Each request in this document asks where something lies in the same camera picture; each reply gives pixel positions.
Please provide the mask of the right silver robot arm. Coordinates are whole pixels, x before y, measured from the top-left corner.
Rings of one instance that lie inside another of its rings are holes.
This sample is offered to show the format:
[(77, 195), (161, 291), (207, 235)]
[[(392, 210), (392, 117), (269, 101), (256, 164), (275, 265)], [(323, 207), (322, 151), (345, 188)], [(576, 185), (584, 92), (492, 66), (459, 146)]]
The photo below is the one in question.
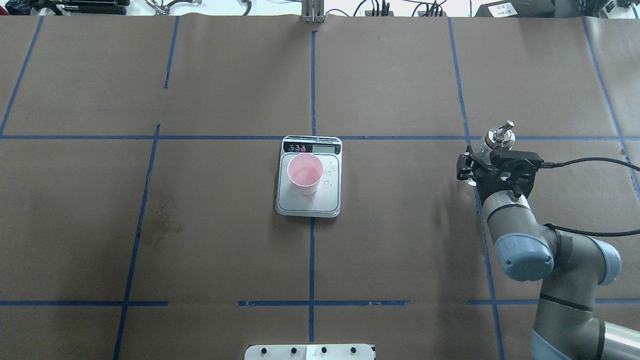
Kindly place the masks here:
[(471, 146), (458, 157), (456, 177), (472, 181), (486, 215), (503, 273), (541, 281), (530, 354), (535, 360), (637, 360), (639, 332), (594, 316), (599, 286), (622, 270), (603, 233), (541, 224), (528, 202), (537, 171), (567, 166), (535, 152), (494, 149), (480, 157)]

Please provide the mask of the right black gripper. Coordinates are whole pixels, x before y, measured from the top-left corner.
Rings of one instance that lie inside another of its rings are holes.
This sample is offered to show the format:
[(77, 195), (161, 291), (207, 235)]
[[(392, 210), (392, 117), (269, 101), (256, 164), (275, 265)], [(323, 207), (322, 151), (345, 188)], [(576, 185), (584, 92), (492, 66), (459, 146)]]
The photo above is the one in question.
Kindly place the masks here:
[(515, 199), (528, 198), (533, 191), (537, 171), (544, 160), (535, 152), (517, 150), (494, 150), (490, 160), (494, 170), (480, 175), (473, 171), (473, 147), (466, 146), (458, 155), (455, 165), (455, 178), (460, 182), (477, 182), (477, 193), (481, 201), (502, 191), (508, 191)]

